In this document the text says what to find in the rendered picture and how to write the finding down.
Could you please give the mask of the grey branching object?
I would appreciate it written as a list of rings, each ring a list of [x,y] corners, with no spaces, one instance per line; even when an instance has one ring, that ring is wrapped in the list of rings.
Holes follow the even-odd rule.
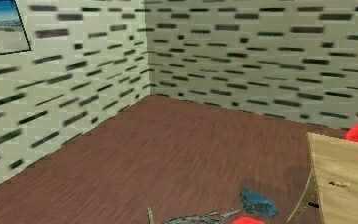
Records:
[[[231,209],[229,212],[221,214],[213,211],[204,215],[181,216],[170,219],[162,224],[223,224],[228,218],[241,212],[241,209]]]

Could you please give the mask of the blue angular object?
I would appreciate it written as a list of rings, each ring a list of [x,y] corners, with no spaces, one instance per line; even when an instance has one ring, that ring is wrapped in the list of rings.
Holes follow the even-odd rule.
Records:
[[[273,218],[279,214],[274,202],[249,189],[243,189],[240,193],[242,208],[249,214],[261,217]]]

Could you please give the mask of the light wooden table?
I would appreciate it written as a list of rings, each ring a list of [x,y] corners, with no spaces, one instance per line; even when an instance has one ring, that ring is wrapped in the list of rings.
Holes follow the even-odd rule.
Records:
[[[295,224],[316,195],[321,224],[358,224],[358,143],[307,134],[311,171],[287,224]],[[348,182],[350,187],[330,185]]]

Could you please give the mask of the framed seaside picture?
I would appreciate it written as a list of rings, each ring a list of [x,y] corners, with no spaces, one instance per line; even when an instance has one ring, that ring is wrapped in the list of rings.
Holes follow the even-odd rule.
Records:
[[[30,50],[18,4],[15,0],[0,0],[0,55]]]

